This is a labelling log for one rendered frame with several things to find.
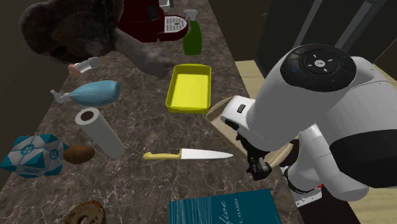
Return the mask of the tan wooden bowl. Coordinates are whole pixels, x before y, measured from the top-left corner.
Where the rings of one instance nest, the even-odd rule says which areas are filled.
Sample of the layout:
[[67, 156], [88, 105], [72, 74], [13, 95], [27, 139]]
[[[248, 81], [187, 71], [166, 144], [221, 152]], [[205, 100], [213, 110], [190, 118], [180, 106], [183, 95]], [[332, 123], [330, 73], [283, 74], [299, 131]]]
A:
[[[221, 134], [223, 139], [228, 142], [233, 152], [247, 159], [247, 151], [243, 148], [240, 141], [235, 139], [237, 132], [221, 121], [221, 114], [231, 99], [232, 97], [227, 97], [216, 103], [208, 111], [205, 118], [217, 130], [217, 133]], [[267, 154], [264, 161], [269, 163], [271, 168], [275, 168], [286, 159], [292, 149], [293, 145], [291, 143], [285, 144], [282, 148]]]

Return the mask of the teal book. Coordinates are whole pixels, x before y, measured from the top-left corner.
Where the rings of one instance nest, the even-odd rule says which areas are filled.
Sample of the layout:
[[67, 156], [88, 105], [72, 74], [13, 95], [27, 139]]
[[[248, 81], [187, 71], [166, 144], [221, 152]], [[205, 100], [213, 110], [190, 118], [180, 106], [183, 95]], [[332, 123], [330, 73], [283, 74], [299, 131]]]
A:
[[169, 202], [169, 224], [282, 224], [269, 189]]

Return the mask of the dark robot stand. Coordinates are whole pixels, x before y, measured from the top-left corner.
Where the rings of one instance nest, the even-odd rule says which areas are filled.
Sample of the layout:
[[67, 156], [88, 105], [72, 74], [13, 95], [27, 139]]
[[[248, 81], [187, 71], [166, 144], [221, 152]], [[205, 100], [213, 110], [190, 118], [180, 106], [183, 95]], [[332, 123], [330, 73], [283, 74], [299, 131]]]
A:
[[361, 224], [347, 202], [330, 195], [298, 209], [305, 224]]

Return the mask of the yellow rectangular tray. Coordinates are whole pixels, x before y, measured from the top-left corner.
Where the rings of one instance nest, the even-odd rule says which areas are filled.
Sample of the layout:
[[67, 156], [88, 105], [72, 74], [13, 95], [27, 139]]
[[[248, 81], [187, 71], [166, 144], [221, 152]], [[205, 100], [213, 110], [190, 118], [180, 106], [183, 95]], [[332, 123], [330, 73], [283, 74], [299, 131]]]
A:
[[176, 65], [165, 105], [172, 113], [206, 114], [211, 105], [211, 67], [203, 64]]

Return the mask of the green spray bottle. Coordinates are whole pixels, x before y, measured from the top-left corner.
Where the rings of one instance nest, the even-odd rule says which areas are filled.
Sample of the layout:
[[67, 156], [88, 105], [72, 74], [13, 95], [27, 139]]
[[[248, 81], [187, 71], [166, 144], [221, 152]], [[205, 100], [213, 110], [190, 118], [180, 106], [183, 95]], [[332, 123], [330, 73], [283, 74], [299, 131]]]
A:
[[190, 32], [183, 38], [183, 50], [186, 55], [199, 55], [202, 51], [202, 33], [196, 20], [197, 10], [183, 10], [190, 19]]

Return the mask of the white paper towel roll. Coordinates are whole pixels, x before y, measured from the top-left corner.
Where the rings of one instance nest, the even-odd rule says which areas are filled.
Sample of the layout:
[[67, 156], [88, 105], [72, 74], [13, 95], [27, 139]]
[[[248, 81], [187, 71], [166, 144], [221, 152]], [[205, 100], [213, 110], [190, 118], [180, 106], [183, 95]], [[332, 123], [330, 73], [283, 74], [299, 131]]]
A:
[[75, 122], [109, 157], [119, 158], [125, 153], [124, 144], [97, 108], [81, 110]]

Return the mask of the light blue squeeze bottle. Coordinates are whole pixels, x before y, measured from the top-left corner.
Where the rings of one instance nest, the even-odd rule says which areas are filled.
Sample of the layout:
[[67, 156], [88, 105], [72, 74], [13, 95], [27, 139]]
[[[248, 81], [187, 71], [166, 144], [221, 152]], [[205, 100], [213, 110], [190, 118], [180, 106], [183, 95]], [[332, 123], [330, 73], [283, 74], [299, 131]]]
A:
[[104, 80], [87, 83], [64, 94], [54, 90], [50, 92], [58, 103], [73, 101], [84, 107], [96, 107], [117, 101], [120, 96], [120, 86], [117, 81]]

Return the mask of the brown round disc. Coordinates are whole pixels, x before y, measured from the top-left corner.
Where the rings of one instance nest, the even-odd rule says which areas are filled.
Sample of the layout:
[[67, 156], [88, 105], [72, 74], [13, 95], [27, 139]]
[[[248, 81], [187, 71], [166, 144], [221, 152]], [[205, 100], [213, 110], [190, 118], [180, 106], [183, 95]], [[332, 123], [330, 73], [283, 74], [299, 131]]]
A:
[[88, 220], [86, 224], [106, 224], [106, 212], [96, 200], [75, 206], [66, 216], [64, 224], [81, 224], [84, 218]]

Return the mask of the brown egg-shaped object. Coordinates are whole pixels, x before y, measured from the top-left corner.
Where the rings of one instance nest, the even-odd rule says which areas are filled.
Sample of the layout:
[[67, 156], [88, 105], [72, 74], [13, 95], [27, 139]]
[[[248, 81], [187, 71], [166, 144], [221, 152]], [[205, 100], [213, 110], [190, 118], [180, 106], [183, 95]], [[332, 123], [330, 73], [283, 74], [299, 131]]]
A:
[[64, 152], [64, 160], [71, 164], [82, 164], [91, 160], [95, 155], [95, 149], [91, 146], [75, 145]]

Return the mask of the dark red coffee machine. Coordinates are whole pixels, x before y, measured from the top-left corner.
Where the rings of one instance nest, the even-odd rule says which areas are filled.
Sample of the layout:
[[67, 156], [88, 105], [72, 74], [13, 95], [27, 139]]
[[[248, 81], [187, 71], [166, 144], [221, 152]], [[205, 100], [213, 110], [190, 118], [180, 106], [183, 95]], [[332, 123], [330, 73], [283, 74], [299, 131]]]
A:
[[160, 0], [124, 0], [119, 28], [143, 43], [176, 41], [188, 32], [179, 15], [165, 15]]

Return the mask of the silver and pink tube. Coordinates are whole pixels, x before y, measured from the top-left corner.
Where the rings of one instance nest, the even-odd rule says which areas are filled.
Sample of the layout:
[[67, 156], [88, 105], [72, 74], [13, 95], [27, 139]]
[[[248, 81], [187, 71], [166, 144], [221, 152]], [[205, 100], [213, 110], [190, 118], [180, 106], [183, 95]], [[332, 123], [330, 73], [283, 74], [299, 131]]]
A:
[[91, 57], [88, 60], [84, 60], [83, 62], [68, 65], [69, 74], [75, 77], [81, 77], [84, 72], [95, 69], [96, 67], [106, 64], [107, 62], [108, 58], [106, 56]]

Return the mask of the blue and white cube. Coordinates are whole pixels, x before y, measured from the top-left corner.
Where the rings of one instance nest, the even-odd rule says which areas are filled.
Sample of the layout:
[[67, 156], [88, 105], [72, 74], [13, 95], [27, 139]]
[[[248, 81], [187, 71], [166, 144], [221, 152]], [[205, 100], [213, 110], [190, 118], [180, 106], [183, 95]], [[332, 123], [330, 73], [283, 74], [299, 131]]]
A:
[[59, 175], [68, 148], [53, 134], [20, 136], [0, 163], [0, 168], [24, 178]]

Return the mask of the dark brown plush toy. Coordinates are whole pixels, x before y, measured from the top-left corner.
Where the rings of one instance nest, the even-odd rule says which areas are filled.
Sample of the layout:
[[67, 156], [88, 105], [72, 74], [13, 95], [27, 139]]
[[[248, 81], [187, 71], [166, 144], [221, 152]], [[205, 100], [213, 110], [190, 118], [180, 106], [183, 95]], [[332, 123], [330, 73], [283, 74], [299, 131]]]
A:
[[126, 0], [47, 0], [30, 5], [18, 26], [27, 46], [56, 63], [75, 64], [117, 51], [138, 70], [161, 78], [174, 63], [119, 28]]

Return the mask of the yellow handled kitchen knife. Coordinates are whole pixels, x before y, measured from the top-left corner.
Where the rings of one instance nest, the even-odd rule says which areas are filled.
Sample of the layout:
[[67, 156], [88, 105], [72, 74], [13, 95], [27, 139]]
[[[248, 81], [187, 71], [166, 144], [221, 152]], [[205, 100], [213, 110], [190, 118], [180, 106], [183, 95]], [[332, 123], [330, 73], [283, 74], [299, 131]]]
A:
[[179, 153], [156, 153], [147, 152], [143, 155], [144, 160], [207, 160], [230, 158], [233, 154], [222, 151], [198, 150], [191, 148], [181, 148]]

